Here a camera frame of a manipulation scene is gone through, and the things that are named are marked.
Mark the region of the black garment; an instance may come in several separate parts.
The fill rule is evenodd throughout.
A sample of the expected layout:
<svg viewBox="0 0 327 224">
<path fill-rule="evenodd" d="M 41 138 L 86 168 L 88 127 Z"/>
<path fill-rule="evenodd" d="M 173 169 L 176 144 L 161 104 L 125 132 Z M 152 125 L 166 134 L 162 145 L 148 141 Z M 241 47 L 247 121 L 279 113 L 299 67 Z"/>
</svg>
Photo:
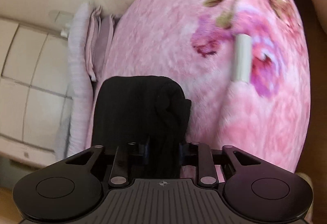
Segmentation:
<svg viewBox="0 0 327 224">
<path fill-rule="evenodd" d="M 191 101 L 170 78 L 111 77 L 97 95 L 91 143 L 112 154 L 119 146 L 140 146 L 143 158 L 130 151 L 139 177 L 178 179 L 190 112 Z"/>
</svg>

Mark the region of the white fluffy quilt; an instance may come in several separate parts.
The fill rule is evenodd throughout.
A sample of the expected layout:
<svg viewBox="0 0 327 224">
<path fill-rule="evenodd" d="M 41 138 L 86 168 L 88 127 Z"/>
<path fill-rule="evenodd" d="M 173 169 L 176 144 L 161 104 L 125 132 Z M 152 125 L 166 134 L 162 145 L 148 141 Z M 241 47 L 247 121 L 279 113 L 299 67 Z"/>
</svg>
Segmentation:
<svg viewBox="0 0 327 224">
<path fill-rule="evenodd" d="M 93 5 L 82 3 L 74 15 L 68 36 L 69 87 L 72 91 L 72 112 L 57 132 L 55 158 L 65 159 L 85 150 L 93 106 L 93 88 L 86 70 L 85 47 Z"/>
</svg>

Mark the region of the white cylindrical tube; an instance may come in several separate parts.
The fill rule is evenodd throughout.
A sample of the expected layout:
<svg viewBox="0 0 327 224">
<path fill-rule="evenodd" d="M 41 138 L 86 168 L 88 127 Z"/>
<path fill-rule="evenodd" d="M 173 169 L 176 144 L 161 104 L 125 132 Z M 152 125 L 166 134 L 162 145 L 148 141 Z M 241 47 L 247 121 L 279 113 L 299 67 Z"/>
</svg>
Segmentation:
<svg viewBox="0 0 327 224">
<path fill-rule="evenodd" d="M 234 41 L 232 81 L 249 83 L 252 71 L 252 38 L 238 34 Z"/>
</svg>

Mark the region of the pink floral blanket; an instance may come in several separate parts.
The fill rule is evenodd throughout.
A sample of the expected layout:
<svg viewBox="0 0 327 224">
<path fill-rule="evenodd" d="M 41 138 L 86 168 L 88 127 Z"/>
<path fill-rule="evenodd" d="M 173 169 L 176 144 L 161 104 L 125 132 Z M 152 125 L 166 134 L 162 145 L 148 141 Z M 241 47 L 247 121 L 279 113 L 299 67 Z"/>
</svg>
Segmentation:
<svg viewBox="0 0 327 224">
<path fill-rule="evenodd" d="M 249 83 L 231 79 L 238 34 L 252 38 Z M 288 171 L 297 167 L 309 124 L 310 70 L 293 0 L 135 0 L 102 73 L 169 77 L 192 101 L 188 141 L 234 145 Z"/>
</svg>

